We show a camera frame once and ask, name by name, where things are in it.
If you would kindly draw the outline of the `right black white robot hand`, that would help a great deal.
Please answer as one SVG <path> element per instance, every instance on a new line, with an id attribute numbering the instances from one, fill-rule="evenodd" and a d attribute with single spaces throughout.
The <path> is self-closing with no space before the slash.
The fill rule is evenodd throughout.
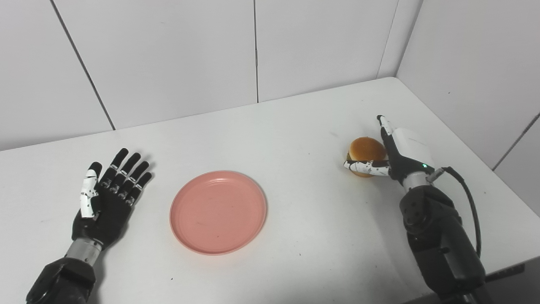
<path id="1" fill-rule="evenodd" d="M 343 166 L 355 173 L 390 177 L 406 191 L 421 185 L 430 185 L 428 177 L 435 171 L 430 149 L 417 133 L 395 128 L 384 115 L 378 115 L 381 139 L 387 160 L 345 160 Z"/>

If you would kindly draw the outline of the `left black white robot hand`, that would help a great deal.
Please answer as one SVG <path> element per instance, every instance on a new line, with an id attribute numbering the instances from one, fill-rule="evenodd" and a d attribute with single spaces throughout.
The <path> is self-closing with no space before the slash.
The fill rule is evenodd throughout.
<path id="1" fill-rule="evenodd" d="M 123 235 L 134 205 L 152 179 L 150 164 L 141 154 L 121 149 L 110 165 L 93 162 L 83 179 L 80 208 L 71 239 L 88 239 L 105 250 Z"/>

